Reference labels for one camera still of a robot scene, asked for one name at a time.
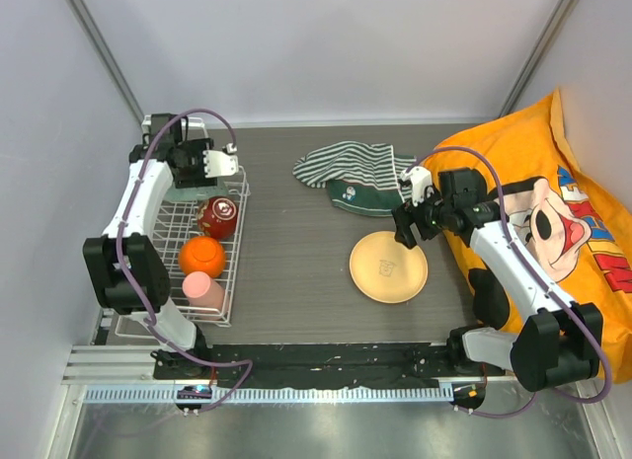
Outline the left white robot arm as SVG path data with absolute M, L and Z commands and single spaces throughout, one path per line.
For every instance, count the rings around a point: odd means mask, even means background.
M 132 153 L 118 209 L 99 237 L 85 240 L 82 253 L 101 307 L 141 325 L 188 378 L 201 378 L 213 365 L 201 329 L 171 299 L 169 273 L 152 243 L 152 229 L 164 195 L 174 182 L 165 154 L 154 153 L 174 126 L 189 123 L 196 110 L 171 115 L 150 140 Z

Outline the light green divided tray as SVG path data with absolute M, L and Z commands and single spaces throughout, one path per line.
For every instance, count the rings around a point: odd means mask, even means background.
M 197 188 L 176 188 L 171 185 L 164 195 L 168 202 L 206 201 L 215 196 L 228 196 L 228 188 L 223 182 Z

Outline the yellow round plate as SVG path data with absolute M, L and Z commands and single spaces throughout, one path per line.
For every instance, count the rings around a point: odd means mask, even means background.
M 429 276 L 425 253 L 396 242 L 391 231 L 360 239 L 350 253 L 349 268 L 357 289 L 384 304 L 408 302 L 423 290 Z

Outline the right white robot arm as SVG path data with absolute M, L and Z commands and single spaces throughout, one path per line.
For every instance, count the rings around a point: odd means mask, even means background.
M 483 261 L 522 320 L 516 334 L 493 327 L 452 331 L 445 352 L 451 371 L 466 375 L 487 363 L 538 392 L 594 378 L 605 368 L 599 310 L 577 303 L 537 263 L 510 225 L 504 195 L 486 197 L 478 171 L 462 168 L 433 179 L 415 166 L 398 182 L 411 195 L 392 211 L 396 242 L 413 249 L 442 231 L 456 235 Z

